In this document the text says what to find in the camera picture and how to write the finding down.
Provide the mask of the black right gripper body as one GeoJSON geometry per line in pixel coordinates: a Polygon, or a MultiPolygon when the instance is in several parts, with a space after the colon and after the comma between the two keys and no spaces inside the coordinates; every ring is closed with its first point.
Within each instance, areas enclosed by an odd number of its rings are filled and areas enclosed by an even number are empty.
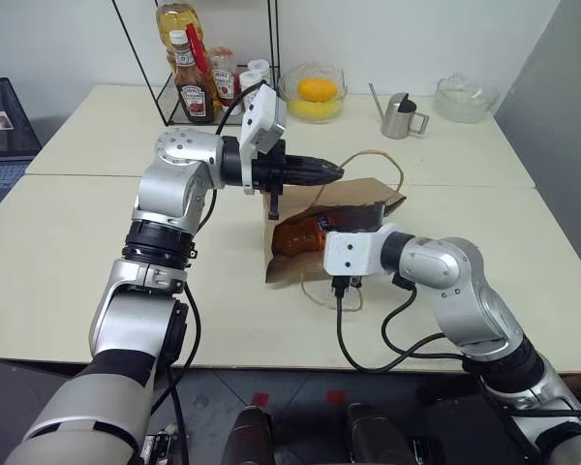
{"type": "Polygon", "coordinates": [[[345,207],[341,211],[337,231],[342,233],[375,232],[382,226],[384,208],[383,201],[345,207]]]}

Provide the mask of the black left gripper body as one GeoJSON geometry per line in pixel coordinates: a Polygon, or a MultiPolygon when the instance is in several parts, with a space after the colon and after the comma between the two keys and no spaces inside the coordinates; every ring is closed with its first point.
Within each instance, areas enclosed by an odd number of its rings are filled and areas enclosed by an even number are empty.
{"type": "Polygon", "coordinates": [[[260,152],[252,161],[253,188],[269,196],[267,218],[272,221],[280,217],[279,198],[283,195],[285,166],[286,142],[283,139],[268,152],[260,152]]]}

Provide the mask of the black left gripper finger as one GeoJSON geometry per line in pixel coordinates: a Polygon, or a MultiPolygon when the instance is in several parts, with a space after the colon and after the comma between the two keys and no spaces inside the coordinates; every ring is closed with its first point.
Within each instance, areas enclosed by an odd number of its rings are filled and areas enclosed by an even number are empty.
{"type": "Polygon", "coordinates": [[[286,166],[289,170],[293,169],[296,171],[343,171],[340,166],[330,161],[298,155],[287,155],[286,166]]]}
{"type": "Polygon", "coordinates": [[[292,186],[322,186],[341,179],[343,175],[343,169],[287,170],[285,172],[285,184],[292,186]]]}

